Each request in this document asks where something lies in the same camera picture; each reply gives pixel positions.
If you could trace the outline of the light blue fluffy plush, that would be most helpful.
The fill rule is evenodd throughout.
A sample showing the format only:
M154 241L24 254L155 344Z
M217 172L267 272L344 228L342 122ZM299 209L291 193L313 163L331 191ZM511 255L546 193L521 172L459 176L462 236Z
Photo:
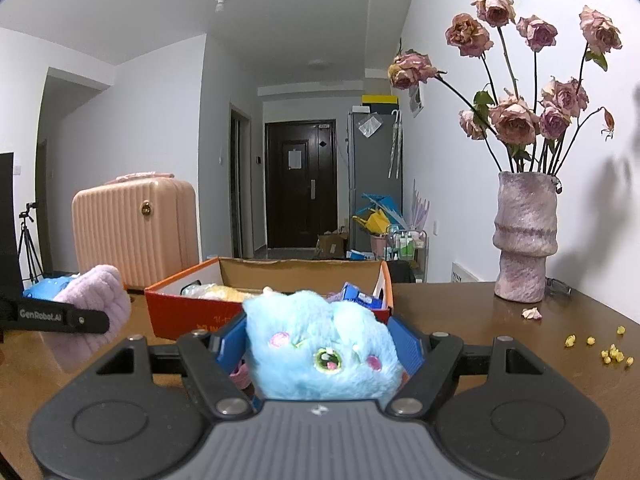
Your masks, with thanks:
M266 400L375 400L399 390L404 368L392 336L374 313L316 292L271 289L243 301L245 359Z

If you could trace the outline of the pink textured vase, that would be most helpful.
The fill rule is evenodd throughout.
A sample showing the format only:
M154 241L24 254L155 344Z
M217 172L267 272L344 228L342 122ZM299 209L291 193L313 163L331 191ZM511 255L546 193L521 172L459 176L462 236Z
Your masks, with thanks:
M544 299L547 258L558 251L558 193L540 172L499 174L492 244L500 250L495 295L520 304Z

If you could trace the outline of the yellow white hamster plush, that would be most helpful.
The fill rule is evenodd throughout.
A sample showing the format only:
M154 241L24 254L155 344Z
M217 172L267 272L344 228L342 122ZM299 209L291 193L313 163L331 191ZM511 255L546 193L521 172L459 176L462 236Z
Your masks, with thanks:
M252 297L254 294L251 292L242 292L242 290L226 285L207 285L200 292L201 299L238 302L239 304Z

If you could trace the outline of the blue handkerchief tissue pack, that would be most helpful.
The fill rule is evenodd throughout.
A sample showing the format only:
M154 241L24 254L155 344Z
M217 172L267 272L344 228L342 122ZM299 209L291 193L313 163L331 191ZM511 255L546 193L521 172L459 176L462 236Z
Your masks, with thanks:
M384 310L384 302L381 298L362 292L356 285L345 283L341 291L342 301L351 301L360 304L369 310Z

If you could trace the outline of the yellow box on refrigerator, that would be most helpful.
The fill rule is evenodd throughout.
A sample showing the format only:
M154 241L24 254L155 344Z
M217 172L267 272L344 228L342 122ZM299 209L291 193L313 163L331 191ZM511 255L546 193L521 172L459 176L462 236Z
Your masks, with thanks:
M395 105L399 103L397 96L392 94L363 94L361 96L363 105Z

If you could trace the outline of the grey refrigerator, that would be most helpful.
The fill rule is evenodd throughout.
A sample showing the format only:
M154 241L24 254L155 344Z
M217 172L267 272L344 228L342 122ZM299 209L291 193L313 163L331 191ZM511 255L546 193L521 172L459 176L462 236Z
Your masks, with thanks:
M349 244L360 252L371 249L369 232L352 218L360 209L369 213L372 203L363 194L390 196L397 206L402 204L402 177L395 178L396 170L388 176L394 121L393 114L348 115Z

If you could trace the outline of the brown cardboard box on floor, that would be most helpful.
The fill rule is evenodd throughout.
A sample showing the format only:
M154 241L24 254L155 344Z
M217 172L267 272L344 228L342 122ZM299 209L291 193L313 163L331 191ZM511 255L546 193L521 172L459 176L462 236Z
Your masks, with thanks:
M318 236L316 257L318 259L343 259L346 256L348 234L346 232L324 233Z

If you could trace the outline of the yellow bag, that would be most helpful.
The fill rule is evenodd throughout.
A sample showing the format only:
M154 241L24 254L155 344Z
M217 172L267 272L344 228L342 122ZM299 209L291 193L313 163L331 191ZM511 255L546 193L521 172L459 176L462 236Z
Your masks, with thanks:
M352 220L371 235L384 235L390 227L390 219L381 209L370 209L367 218L354 214Z

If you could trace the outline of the dried pink rose bouquet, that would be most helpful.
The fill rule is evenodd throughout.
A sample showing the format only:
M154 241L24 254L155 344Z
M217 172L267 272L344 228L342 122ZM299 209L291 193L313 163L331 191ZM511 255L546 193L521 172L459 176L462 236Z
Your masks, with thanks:
M487 66L489 51L506 45L504 31L509 26L533 56L556 44L556 27L535 14L516 14L513 0L472 0L471 4L474 11L456 14L445 32L446 43L462 58L475 58ZM511 63L506 71L510 78L506 88L498 88L494 75L488 74L484 87L467 98L427 54L400 48L388 66L387 79L395 90L418 91L430 81L446 87L464 105L459 125L465 135L484 144L499 142L506 149L501 168L511 174L557 176L578 134L594 116L603 119L605 139L614 136L614 116L604 106L591 107L584 75L535 82L532 92L524 93Z

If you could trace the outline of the dark wooden entrance door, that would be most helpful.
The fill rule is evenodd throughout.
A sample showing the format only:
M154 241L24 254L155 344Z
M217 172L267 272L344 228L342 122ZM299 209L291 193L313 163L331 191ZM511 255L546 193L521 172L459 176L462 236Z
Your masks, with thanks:
M337 229L335 122L268 122L265 140L268 246L313 248Z

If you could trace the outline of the pink ribbed suitcase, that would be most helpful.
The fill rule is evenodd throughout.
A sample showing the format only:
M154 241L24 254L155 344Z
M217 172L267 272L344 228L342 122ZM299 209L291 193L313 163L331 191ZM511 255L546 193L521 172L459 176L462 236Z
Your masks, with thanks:
M195 191L173 174L126 174L86 188L73 198L72 221L79 271L109 264L130 289L200 261Z

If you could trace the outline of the fallen pink rose petal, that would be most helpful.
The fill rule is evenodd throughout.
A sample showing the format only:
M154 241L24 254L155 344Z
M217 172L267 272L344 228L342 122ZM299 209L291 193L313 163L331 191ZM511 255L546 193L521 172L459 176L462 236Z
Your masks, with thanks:
M542 319L542 314L537 307L533 307L530 309L524 309L522 311L522 318L525 318L526 320L539 321Z

